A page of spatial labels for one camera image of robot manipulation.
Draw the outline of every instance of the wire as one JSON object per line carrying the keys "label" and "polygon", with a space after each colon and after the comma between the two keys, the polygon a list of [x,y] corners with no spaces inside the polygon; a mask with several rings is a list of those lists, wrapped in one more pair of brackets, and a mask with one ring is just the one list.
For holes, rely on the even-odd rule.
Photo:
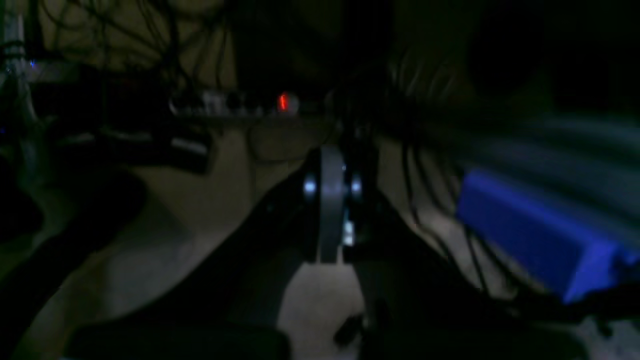
{"label": "wire", "polygon": [[223,33],[222,33],[222,44],[220,45],[220,50],[218,51],[218,59],[216,60],[216,86],[221,88],[222,82],[220,81],[220,74],[222,73],[222,61],[225,57],[225,49],[227,48],[227,35],[228,35],[228,26],[223,25]]}
{"label": "wire", "polygon": [[448,217],[452,217],[453,216],[452,213],[449,210],[447,210],[445,205],[440,201],[440,198],[436,194],[433,183],[429,180],[429,176],[427,176],[427,172],[424,168],[424,164],[420,160],[419,148],[417,146],[413,146],[412,149],[413,149],[413,162],[415,163],[415,167],[418,170],[418,176],[420,177],[420,181],[422,181],[422,184],[424,185],[425,190],[427,190],[427,194],[429,195],[429,198],[431,199],[433,204],[436,206],[436,209],[439,210],[439,212],[447,215]]}
{"label": "wire", "polygon": [[478,260],[478,255],[476,253],[476,247],[474,246],[471,236],[471,230],[465,226],[465,239],[467,240],[467,247],[469,248],[469,252],[471,253],[471,261],[474,264],[474,268],[476,268],[476,274],[478,275],[478,279],[480,280],[480,286],[483,292],[491,297],[489,286],[487,285],[486,279],[484,278],[484,271],[482,270],[482,266],[480,266],[480,261]]}
{"label": "wire", "polygon": [[162,37],[162,33],[160,29],[157,27],[155,20],[151,14],[151,10],[147,7],[148,3],[146,0],[136,0],[136,6],[138,7],[138,11],[140,15],[142,15],[143,20],[145,21],[145,25],[147,26],[147,30],[154,37],[156,41],[156,46],[160,49],[166,49],[167,44],[164,42]]}
{"label": "wire", "polygon": [[214,31],[212,29],[207,30],[207,38],[204,41],[204,45],[200,48],[198,52],[198,57],[196,58],[196,62],[193,65],[193,71],[191,73],[191,77],[197,81],[200,81],[200,70],[202,68],[202,64],[206,59],[207,50],[209,49],[209,44],[211,43],[211,38],[213,37]]}
{"label": "wire", "polygon": [[409,172],[409,160],[408,160],[408,157],[409,157],[409,144],[408,144],[408,142],[403,142],[402,159],[401,159],[401,161],[402,161],[402,168],[403,168],[403,174],[404,174],[404,186],[406,188],[406,194],[407,194],[407,198],[409,200],[409,210],[410,210],[411,216],[413,218],[413,221],[414,221],[416,227],[418,227],[418,229],[420,229],[421,231],[425,232],[430,237],[432,237],[432,239],[436,242],[438,247],[440,247],[440,250],[444,254],[445,259],[447,259],[448,262],[455,269],[457,269],[457,271],[459,273],[462,273],[462,271],[460,269],[460,266],[458,265],[458,262],[456,261],[456,258],[451,253],[451,250],[449,250],[449,247],[447,246],[446,242],[444,242],[444,240],[434,230],[424,226],[422,224],[422,222],[420,221],[420,216],[418,215],[418,209],[417,209],[417,207],[415,205],[415,196],[413,194],[413,186],[411,184],[411,176],[410,176],[410,172]]}
{"label": "wire", "polygon": [[226,0],[224,1],[224,5],[220,6],[219,4],[212,5],[209,8],[205,8],[199,10],[197,12],[189,13],[185,10],[181,10],[176,6],[171,6],[171,4],[161,4],[163,0],[149,0],[150,4],[156,8],[156,10],[167,10],[171,11],[175,14],[176,19],[193,21],[193,22],[205,22],[207,19],[210,19],[211,16],[215,16],[215,14],[220,10],[221,7],[230,6],[231,3],[234,3],[235,0]]}
{"label": "wire", "polygon": [[[446,173],[446,169],[444,167],[443,161],[438,161],[437,163],[439,165],[438,167],[440,169],[440,172],[442,174]],[[429,186],[432,186],[432,184],[425,183],[425,187],[429,187]],[[447,188],[447,193],[449,194],[452,201],[454,203],[457,203],[458,196],[456,195],[455,191],[452,189],[451,184],[446,186],[446,188]],[[500,270],[500,272],[506,277],[510,285],[514,286],[518,291],[522,291],[525,294],[528,294],[528,295],[536,294],[536,291],[533,290],[533,288],[530,285],[528,285],[524,280],[520,279],[517,275],[513,273],[513,271],[511,271],[511,269],[509,269],[509,267],[500,259],[500,257],[498,257],[495,251],[489,246],[488,242],[481,234],[478,234],[477,232],[475,232],[471,227],[469,227],[467,224],[464,224],[462,221],[460,221],[460,219],[455,217],[453,213],[446,211],[443,207],[440,206],[439,210],[447,218],[463,226],[465,237],[467,238],[467,243],[469,245],[469,251],[472,256],[472,261],[474,262],[474,267],[476,268],[478,278],[481,279],[481,283],[483,282],[482,278],[484,278],[484,272],[482,271],[482,267],[479,264],[477,253],[475,251],[475,248],[473,247],[472,239],[475,239],[475,242],[481,246],[483,252],[490,258],[491,262],[498,268],[498,270]]]}
{"label": "wire", "polygon": [[111,19],[109,17],[105,17],[102,14],[99,14],[98,12],[93,10],[92,8],[90,8],[88,6],[85,6],[85,5],[82,5],[79,2],[79,0],[68,0],[68,2],[80,7],[81,9],[83,9],[84,11],[89,13],[91,16],[94,16],[95,18],[97,18],[100,21],[104,22],[105,24],[109,25],[111,28],[121,32],[122,34],[127,35],[129,38],[137,41],[139,44],[148,47],[150,50],[153,50],[153,51],[155,51],[155,52],[157,52],[159,54],[163,53],[162,49],[158,49],[154,44],[149,42],[144,37],[140,36],[140,34],[137,34],[137,33],[133,32],[133,31],[125,28],[124,26],[120,25],[119,23],[115,22],[113,19]]}
{"label": "wire", "polygon": [[[65,30],[69,30],[69,31],[80,31],[80,30],[83,30],[84,28],[87,27],[87,24],[88,24],[87,22],[84,22],[82,24],[69,25],[66,22],[63,22],[63,21],[59,20],[58,18],[56,18],[51,13],[51,10],[47,6],[47,0],[39,0],[39,4],[40,4],[40,8],[42,9],[42,12],[44,13],[44,15],[56,26],[57,29],[65,29]],[[61,14],[64,13],[67,10],[66,5],[69,5],[69,4],[71,4],[71,2],[65,1],[65,8],[62,10]]]}
{"label": "wire", "polygon": [[178,51],[178,48],[180,47],[180,31],[178,29],[178,22],[171,5],[169,4],[169,0],[160,0],[160,2],[163,10],[161,11],[161,14],[164,15],[166,24],[169,28],[169,44],[167,46],[167,53],[170,55],[170,66],[175,67],[175,75],[180,76],[182,75],[180,71],[182,65],[180,64],[180,52]]}

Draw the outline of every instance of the blue object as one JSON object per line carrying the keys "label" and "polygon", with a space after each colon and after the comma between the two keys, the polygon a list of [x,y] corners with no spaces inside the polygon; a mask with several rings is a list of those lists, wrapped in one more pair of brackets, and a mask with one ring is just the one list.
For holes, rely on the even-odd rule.
{"label": "blue object", "polygon": [[465,177],[458,217],[515,258],[565,303],[640,281],[640,251],[580,206],[484,170]]}

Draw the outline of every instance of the blue light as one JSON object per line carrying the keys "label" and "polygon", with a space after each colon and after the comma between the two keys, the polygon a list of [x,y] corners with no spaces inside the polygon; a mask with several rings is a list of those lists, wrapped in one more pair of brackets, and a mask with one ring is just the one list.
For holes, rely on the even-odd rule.
{"label": "blue light", "polygon": [[316,191],[316,184],[313,181],[307,181],[305,183],[305,192],[313,193]]}

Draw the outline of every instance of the power strip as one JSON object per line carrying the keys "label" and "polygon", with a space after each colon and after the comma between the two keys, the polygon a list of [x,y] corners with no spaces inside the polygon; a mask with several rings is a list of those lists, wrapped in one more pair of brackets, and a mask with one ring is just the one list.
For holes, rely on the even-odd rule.
{"label": "power strip", "polygon": [[169,100],[169,108],[176,117],[295,117],[300,100],[289,92],[256,96],[207,90],[198,95],[175,96]]}

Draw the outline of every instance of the red indicator light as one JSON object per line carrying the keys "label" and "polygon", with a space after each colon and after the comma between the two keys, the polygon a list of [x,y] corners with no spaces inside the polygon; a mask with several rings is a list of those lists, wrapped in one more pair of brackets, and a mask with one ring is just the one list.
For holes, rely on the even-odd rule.
{"label": "red indicator light", "polygon": [[289,111],[289,98],[287,94],[278,96],[278,111],[281,113]]}

